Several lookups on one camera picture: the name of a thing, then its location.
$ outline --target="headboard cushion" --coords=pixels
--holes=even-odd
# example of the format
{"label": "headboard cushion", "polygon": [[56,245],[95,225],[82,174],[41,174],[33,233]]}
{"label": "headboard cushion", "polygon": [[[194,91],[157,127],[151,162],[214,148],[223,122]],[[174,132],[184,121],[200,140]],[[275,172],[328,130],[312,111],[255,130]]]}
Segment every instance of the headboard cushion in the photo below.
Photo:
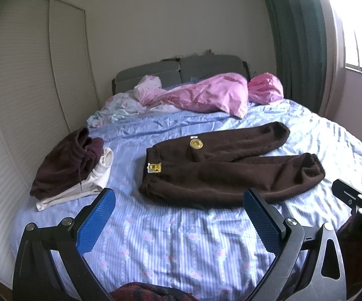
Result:
{"label": "headboard cushion", "polygon": [[235,55],[205,54],[181,59],[168,59],[148,63],[120,71],[112,81],[113,94],[133,89],[143,76],[158,76],[162,87],[187,83],[191,78],[205,79],[220,73],[235,72],[249,81],[250,74],[246,62]]}
{"label": "headboard cushion", "polygon": [[112,81],[113,94],[133,89],[147,74],[158,76],[162,87],[181,84],[179,63],[173,60],[148,63],[120,71]]}
{"label": "headboard cushion", "polygon": [[181,67],[181,81],[190,81],[195,77],[205,79],[220,73],[235,72],[247,78],[243,62],[235,55],[206,54],[189,56],[179,61]]}

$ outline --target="closet door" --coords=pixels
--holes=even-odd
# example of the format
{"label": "closet door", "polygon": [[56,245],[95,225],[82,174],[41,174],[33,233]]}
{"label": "closet door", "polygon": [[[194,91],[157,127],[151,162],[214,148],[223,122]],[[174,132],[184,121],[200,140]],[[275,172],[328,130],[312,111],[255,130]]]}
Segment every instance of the closet door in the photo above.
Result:
{"label": "closet door", "polygon": [[99,107],[90,73],[83,10],[50,0],[51,60],[69,129],[85,125]]}
{"label": "closet door", "polygon": [[0,12],[0,127],[30,187],[69,130],[54,85],[49,0],[4,0]]}
{"label": "closet door", "polygon": [[0,0],[0,281],[12,286],[11,225],[44,157],[97,109],[84,13],[56,0]]}

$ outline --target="dark maroon garment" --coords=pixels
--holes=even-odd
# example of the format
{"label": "dark maroon garment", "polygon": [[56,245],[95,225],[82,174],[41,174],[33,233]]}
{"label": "dark maroon garment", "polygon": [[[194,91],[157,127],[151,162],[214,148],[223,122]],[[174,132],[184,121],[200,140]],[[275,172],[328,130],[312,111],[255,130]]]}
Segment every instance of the dark maroon garment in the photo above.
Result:
{"label": "dark maroon garment", "polygon": [[347,296],[353,296],[362,286],[362,237],[350,231],[352,221],[350,216],[337,231],[346,274]]}
{"label": "dark maroon garment", "polygon": [[116,301],[198,301],[177,288],[139,282],[125,284],[110,295]]}
{"label": "dark maroon garment", "polygon": [[[163,141],[146,150],[139,192],[156,201],[185,207],[242,207],[243,193],[256,188],[272,203],[316,186],[325,171],[314,154],[259,157],[282,146],[289,129],[272,122],[260,127],[198,134]],[[148,173],[148,164],[159,164]]]}
{"label": "dark maroon garment", "polygon": [[101,138],[90,138],[86,127],[70,133],[44,158],[37,170],[30,195],[42,200],[85,180],[98,163],[103,144]]}

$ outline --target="folded clothes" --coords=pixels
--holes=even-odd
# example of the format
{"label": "folded clothes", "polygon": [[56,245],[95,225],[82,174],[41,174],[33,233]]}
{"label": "folded clothes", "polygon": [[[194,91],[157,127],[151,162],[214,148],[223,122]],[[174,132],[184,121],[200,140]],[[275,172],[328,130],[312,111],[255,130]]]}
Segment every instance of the folded clothes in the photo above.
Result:
{"label": "folded clothes", "polygon": [[67,201],[90,195],[98,195],[107,186],[112,163],[113,151],[110,148],[104,148],[103,155],[100,157],[96,167],[90,172],[86,180],[56,196],[38,201],[36,203],[37,210],[42,211],[51,206],[66,203]]}
{"label": "folded clothes", "polygon": [[86,127],[70,133],[44,158],[30,195],[43,200],[86,180],[102,155],[103,143],[101,138],[90,138]]}
{"label": "folded clothes", "polygon": [[139,192],[174,206],[242,207],[256,188],[268,202],[316,186],[325,176],[316,155],[259,157],[282,146],[289,129],[279,122],[163,141],[148,148]]}

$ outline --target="clothing label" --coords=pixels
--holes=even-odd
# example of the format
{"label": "clothing label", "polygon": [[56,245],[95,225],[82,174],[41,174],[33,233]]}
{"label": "clothing label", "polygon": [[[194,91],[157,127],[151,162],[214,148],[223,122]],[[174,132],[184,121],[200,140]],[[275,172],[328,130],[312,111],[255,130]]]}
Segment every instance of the clothing label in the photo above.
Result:
{"label": "clothing label", "polygon": [[160,173],[161,172],[161,163],[151,164],[148,163],[148,173]]}
{"label": "clothing label", "polygon": [[201,149],[204,146],[204,144],[200,139],[192,139],[190,142],[190,146],[193,149]]}

